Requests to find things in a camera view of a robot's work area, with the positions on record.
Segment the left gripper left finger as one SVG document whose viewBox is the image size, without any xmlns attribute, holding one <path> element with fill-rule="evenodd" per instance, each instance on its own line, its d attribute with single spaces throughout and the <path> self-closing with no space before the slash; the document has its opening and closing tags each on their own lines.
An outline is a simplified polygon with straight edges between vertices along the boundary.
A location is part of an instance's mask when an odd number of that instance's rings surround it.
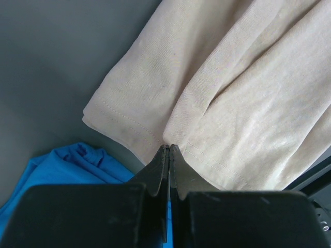
<svg viewBox="0 0 331 248">
<path fill-rule="evenodd" d="M 122 184 L 36 185 L 21 197 L 1 247 L 163 247 L 169 147 Z"/>
</svg>

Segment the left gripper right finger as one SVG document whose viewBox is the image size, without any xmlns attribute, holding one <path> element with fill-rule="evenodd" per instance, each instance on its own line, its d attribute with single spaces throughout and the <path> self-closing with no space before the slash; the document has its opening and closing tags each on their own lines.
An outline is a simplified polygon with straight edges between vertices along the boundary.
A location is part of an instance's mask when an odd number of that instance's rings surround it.
<svg viewBox="0 0 331 248">
<path fill-rule="evenodd" d="M 169 151 L 174 247 L 330 247 L 300 191 L 219 191 Z"/>
</svg>

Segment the beige t shirt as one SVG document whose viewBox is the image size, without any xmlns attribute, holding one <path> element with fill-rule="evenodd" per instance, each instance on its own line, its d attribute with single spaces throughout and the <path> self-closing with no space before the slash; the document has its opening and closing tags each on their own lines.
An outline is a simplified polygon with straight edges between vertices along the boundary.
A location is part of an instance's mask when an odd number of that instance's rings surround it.
<svg viewBox="0 0 331 248">
<path fill-rule="evenodd" d="M 282 190 L 330 147 L 330 1 L 162 1 L 83 111 L 148 164 Z"/>
</svg>

